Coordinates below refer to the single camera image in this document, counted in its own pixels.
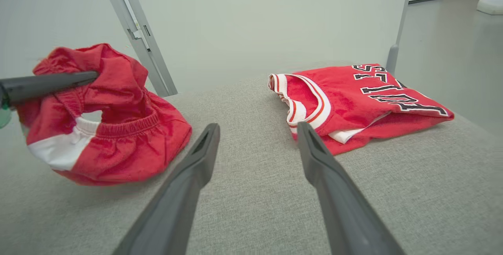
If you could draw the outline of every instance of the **white object on floor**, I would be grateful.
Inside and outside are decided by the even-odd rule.
[[[479,0],[477,10],[490,15],[503,15],[503,0]]]

